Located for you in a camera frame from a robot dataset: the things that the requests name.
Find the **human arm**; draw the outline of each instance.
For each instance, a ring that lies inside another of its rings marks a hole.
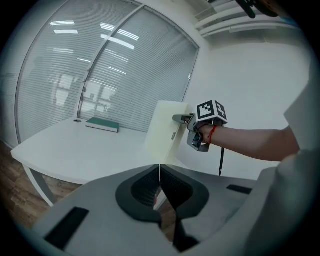
[[[209,143],[212,129],[213,125],[200,128],[204,143]],[[212,134],[210,143],[250,158],[266,161],[280,162],[299,151],[299,145],[289,126],[283,130],[241,130],[219,126]]]

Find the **wooden floor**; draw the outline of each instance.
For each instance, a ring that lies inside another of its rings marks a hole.
[[[0,197],[10,216],[27,228],[50,208],[30,182],[21,163],[12,158],[10,149],[0,141]],[[61,200],[81,185],[43,175],[49,188]],[[168,200],[159,209],[162,231],[172,242],[175,232],[176,212]]]

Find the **black slot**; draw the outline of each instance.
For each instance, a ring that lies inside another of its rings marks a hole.
[[[244,187],[244,186],[238,186],[238,185],[229,185],[227,187],[228,190],[232,190],[232,191],[235,191],[235,192],[239,192],[239,193],[242,193],[242,194],[246,194],[246,195],[249,195],[252,191],[252,188],[248,188],[248,187]]]
[[[63,250],[88,213],[86,209],[74,207],[46,236],[45,240]]]

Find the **white wall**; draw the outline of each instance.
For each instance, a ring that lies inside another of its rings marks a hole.
[[[226,108],[230,128],[288,126],[283,113],[309,78],[309,51],[300,35],[266,30],[204,39],[194,29],[197,20],[184,1],[140,2],[171,19],[200,47],[184,102],[195,106],[210,99],[219,101]],[[196,152],[187,145],[187,134],[178,159],[190,169],[218,174],[221,149],[212,145],[208,153]],[[222,175],[256,180],[261,170],[277,164],[225,150]]]
[[[307,84],[309,65],[305,49],[286,44],[244,43],[212,50],[203,77],[191,78],[184,101],[195,106],[217,100],[230,128],[283,129],[288,126],[283,114]],[[178,159],[191,169],[217,174],[220,154],[214,145],[209,153],[198,153],[184,144]],[[225,150],[222,174],[257,179],[262,169],[277,164]]]
[[[15,124],[15,96],[23,61],[46,21],[66,0],[38,2],[12,33],[0,57],[0,139],[14,148],[18,145]]]

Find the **white table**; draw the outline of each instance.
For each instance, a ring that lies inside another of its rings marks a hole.
[[[42,174],[85,184],[160,163],[145,150],[145,132],[120,128],[119,133],[115,133],[86,127],[86,121],[79,118],[81,122],[74,120],[70,118],[43,130],[11,151],[50,206],[56,199]]]

